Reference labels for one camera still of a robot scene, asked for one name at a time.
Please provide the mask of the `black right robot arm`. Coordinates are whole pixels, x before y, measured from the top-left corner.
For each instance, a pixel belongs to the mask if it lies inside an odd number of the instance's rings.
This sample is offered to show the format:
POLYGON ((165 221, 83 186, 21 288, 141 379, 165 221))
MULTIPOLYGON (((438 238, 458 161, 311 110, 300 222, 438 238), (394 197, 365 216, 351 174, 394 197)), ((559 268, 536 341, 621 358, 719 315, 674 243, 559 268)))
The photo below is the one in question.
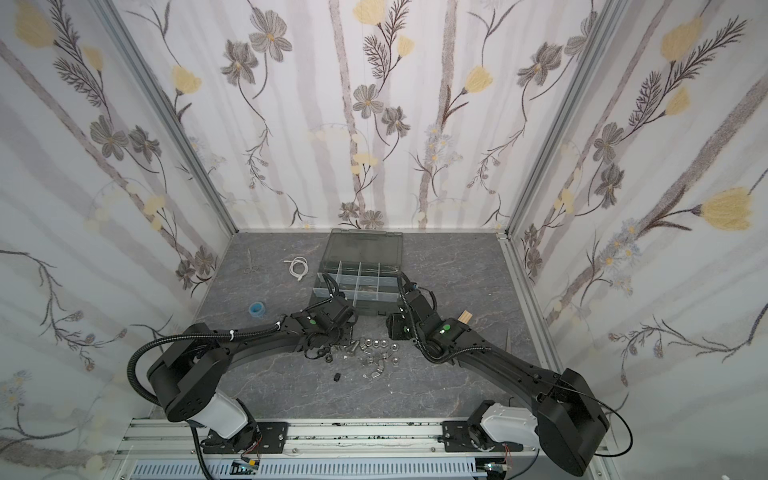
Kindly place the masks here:
POLYGON ((478 373, 517 397, 526 413, 484 401, 468 417, 459 442, 476 451, 498 446, 531 446, 566 473, 581 477, 610 430, 613 408, 598 400, 572 369, 561 373, 533 365, 493 345, 468 324, 440 317, 431 291, 422 291, 405 274, 397 277, 400 316, 422 356, 432 364, 451 364, 478 373))

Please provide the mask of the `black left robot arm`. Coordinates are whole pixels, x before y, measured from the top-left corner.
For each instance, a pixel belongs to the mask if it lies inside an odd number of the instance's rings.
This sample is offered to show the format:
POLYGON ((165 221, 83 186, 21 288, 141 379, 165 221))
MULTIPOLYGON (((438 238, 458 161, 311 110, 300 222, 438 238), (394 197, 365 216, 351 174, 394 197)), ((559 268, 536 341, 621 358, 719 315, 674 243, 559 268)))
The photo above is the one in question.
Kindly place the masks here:
POLYGON ((201 322, 146 343, 128 360, 130 386, 161 407, 168 421, 191 427, 198 455, 266 451, 264 428, 220 382, 229 371, 271 355, 315 352, 322 358, 344 339, 359 315, 336 280, 322 278, 326 298, 270 326, 223 330, 201 322))

